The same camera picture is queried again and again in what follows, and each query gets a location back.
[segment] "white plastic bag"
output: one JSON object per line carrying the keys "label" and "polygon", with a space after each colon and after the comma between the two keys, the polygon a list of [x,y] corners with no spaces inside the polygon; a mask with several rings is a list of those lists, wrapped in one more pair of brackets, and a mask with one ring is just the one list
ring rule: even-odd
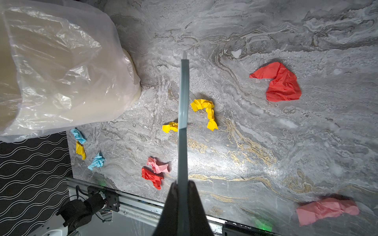
{"label": "white plastic bag", "polygon": [[59,2],[0,0],[0,140],[110,121],[139,98],[139,77],[109,16]]}

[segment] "cable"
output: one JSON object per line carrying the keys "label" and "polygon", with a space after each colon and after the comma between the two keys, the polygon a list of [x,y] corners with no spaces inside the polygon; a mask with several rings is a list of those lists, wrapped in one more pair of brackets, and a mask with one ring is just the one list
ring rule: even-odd
{"label": "cable", "polygon": [[110,213],[112,210],[108,210],[106,209],[106,207],[103,208],[103,210],[101,211],[102,209],[100,209],[98,212],[105,212],[105,213]]}
{"label": "cable", "polygon": [[95,213],[95,215],[96,215],[97,218],[99,218],[103,223],[104,223],[105,221],[111,221],[111,220],[103,220],[103,219],[101,219],[101,218],[97,215],[97,213]]}
{"label": "cable", "polygon": [[72,195],[72,196],[68,197],[66,200],[64,200],[62,206],[64,206],[66,204],[67,200],[69,200],[71,197],[76,197],[76,196],[81,197],[85,201],[85,199],[82,196],[80,196],[80,195]]}
{"label": "cable", "polygon": [[83,191],[81,191],[80,187],[79,187],[78,185],[76,185],[76,194],[77,194],[77,195],[78,195],[78,191],[79,191],[81,194],[83,194],[83,195],[85,195],[85,196],[88,196],[88,194],[83,193]]}

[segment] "wavy pattern fabric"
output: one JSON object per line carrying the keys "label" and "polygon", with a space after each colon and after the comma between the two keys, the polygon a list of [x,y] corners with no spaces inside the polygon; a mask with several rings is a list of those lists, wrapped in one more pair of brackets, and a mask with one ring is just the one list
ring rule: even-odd
{"label": "wavy pattern fabric", "polygon": [[26,236],[57,212],[72,176],[66,133],[0,142],[0,235]]}

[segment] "yellow crumpled paper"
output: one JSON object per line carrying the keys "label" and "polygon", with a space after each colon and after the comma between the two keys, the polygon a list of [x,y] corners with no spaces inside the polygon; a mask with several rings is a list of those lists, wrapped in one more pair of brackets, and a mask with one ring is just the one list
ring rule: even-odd
{"label": "yellow crumpled paper", "polygon": [[76,153],[82,156],[82,159],[85,160],[84,146],[76,141]]}
{"label": "yellow crumpled paper", "polygon": [[178,123],[177,122],[169,122],[169,125],[163,125],[163,131],[169,133],[170,130],[175,132],[178,131]]}
{"label": "yellow crumpled paper", "polygon": [[215,122],[214,117],[214,104],[212,101],[208,101],[205,99],[195,99],[191,104],[192,109],[194,112],[206,108],[206,112],[208,113],[208,129],[214,131],[214,129],[218,129],[217,123]]}

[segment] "red crumpled paper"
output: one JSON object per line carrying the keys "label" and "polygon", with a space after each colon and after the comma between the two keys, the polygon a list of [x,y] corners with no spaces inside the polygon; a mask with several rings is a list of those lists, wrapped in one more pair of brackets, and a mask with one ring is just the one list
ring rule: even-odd
{"label": "red crumpled paper", "polygon": [[266,98],[271,102],[297,100],[302,95],[297,77],[282,63],[273,62],[256,70],[249,76],[257,79],[273,79],[266,91]]}
{"label": "red crumpled paper", "polygon": [[160,177],[145,168],[142,168],[142,177],[147,180],[151,180],[155,188],[157,188],[158,190],[161,190],[160,185],[161,185],[161,180],[164,179],[163,177]]}
{"label": "red crumpled paper", "polygon": [[326,217],[338,217],[342,213],[358,215],[359,209],[352,200],[326,198],[297,208],[299,225],[309,225]]}

